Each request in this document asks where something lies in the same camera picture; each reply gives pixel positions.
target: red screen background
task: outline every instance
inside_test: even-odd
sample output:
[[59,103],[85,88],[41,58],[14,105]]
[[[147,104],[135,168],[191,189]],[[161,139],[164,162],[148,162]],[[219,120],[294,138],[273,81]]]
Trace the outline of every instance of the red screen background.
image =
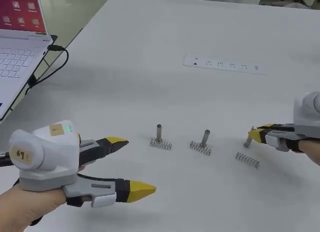
[[[14,2],[18,2],[19,8],[13,6]],[[28,3],[33,3],[34,9],[29,9]],[[10,22],[5,22],[4,17],[8,17]],[[23,18],[24,24],[20,24],[18,18]],[[39,25],[33,23],[34,19],[38,20]],[[38,0],[0,0],[0,29],[45,33]]]

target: power outlet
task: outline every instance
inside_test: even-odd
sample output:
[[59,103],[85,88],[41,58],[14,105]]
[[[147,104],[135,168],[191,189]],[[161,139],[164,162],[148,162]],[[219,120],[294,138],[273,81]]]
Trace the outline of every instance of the power outlet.
[[225,70],[242,73],[253,73],[260,75],[267,75],[258,65],[250,63],[235,63],[218,59],[204,58],[200,56],[187,55],[183,61],[183,65],[187,67],[198,67],[216,70]]

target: handwritten label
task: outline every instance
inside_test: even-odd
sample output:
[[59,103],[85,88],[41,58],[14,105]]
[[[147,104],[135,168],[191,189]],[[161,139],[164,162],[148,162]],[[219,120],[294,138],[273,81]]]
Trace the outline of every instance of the handwritten label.
[[12,146],[12,149],[10,151],[10,158],[18,160],[19,162],[27,165],[31,165],[33,154],[24,149]]
[[50,133],[51,136],[58,136],[58,135],[64,135],[65,131],[64,128],[62,127],[62,124],[58,123],[58,124],[53,124],[50,125]]

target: laptop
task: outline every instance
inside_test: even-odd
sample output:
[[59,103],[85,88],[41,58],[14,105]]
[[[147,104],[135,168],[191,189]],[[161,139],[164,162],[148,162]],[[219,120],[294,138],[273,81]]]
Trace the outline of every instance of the laptop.
[[0,121],[52,43],[40,0],[0,0]]

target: floor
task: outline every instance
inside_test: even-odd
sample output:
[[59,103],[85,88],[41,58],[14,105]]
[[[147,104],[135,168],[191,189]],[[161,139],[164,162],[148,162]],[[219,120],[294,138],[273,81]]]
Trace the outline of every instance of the floor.
[[[90,21],[107,0],[41,0],[44,18],[50,34],[58,36],[57,45],[66,47],[79,31]],[[247,4],[259,4],[264,2],[270,5],[271,2],[280,0],[243,0]],[[52,64],[59,54],[49,52],[45,58],[48,64]],[[42,75],[48,66],[43,62],[36,71],[36,76]],[[13,109],[23,98],[17,99]]]

